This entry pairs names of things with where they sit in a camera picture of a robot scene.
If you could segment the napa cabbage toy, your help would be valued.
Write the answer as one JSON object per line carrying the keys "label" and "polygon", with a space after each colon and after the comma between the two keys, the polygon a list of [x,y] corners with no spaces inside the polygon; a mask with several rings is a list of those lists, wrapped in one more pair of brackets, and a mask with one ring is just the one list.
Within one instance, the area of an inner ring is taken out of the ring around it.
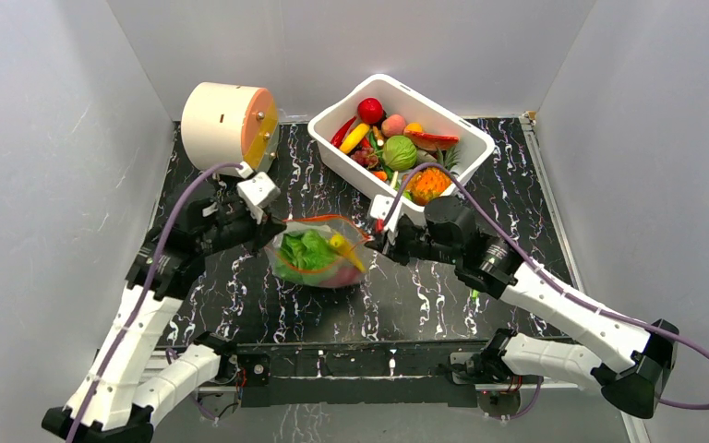
{"label": "napa cabbage toy", "polygon": [[336,270],[340,256],[317,230],[287,233],[275,250],[275,276],[294,284],[321,287]]}

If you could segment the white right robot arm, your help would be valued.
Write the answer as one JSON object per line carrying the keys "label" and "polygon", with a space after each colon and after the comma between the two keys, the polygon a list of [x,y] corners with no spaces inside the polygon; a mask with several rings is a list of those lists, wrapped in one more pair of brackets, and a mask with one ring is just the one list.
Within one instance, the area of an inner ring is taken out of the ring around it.
{"label": "white right robot arm", "polygon": [[457,383],[551,378],[597,391],[629,415],[654,416],[677,357],[677,344],[666,336],[678,332],[674,325],[657,320],[643,329],[605,317],[603,305],[585,308],[587,296],[540,273],[505,239],[479,227],[458,198],[432,200],[416,224],[399,201],[378,196],[369,216],[375,232],[367,247],[402,265],[414,259],[450,264],[469,289],[534,314],[571,338],[540,340],[499,329],[479,353],[451,355]]}

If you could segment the long red chili toy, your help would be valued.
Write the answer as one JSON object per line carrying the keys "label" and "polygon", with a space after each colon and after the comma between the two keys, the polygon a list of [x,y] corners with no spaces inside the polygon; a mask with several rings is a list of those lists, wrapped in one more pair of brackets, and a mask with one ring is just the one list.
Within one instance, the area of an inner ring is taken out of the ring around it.
{"label": "long red chili toy", "polygon": [[345,136],[348,134],[348,131],[349,131],[350,127],[352,126],[352,124],[353,124],[356,120],[357,120],[357,116],[351,117],[348,121],[346,121],[346,122],[337,130],[337,132],[334,134],[334,136],[333,136],[332,139],[330,140],[330,143],[331,143],[331,145],[332,145],[333,147],[335,147],[336,149],[338,149],[338,148],[342,145],[343,140],[344,140]]}

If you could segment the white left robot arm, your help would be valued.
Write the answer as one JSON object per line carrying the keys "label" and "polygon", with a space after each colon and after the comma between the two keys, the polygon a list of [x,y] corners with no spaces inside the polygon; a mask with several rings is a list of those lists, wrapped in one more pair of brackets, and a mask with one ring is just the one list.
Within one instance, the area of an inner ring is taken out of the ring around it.
{"label": "white left robot arm", "polygon": [[234,380],[234,346],[205,332],[158,375],[144,380],[162,332],[206,259],[236,246],[258,250],[285,229],[270,203],[279,188],[265,175],[237,184],[224,200],[199,183],[179,196],[163,227],[149,231],[126,275],[112,326],[88,374],[65,405],[49,409],[42,429],[66,442],[149,442],[162,419],[200,385]]}

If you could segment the clear zip bag orange zipper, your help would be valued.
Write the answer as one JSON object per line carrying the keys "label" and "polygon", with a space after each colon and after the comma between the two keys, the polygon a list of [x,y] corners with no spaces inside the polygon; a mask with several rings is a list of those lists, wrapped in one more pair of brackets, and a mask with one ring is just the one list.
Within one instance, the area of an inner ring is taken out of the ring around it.
{"label": "clear zip bag orange zipper", "polygon": [[275,277],[325,289],[357,285],[365,278],[370,235],[352,220],[328,214],[285,224],[265,247]]}

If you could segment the purple beet toy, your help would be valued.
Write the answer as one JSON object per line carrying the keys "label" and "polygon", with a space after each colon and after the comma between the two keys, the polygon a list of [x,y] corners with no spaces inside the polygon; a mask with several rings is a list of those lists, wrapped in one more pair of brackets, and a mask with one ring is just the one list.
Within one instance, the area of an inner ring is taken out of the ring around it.
{"label": "purple beet toy", "polygon": [[358,284],[364,276],[364,273],[352,265],[339,267],[327,280],[323,281],[320,286],[324,288],[342,288],[354,284]]}

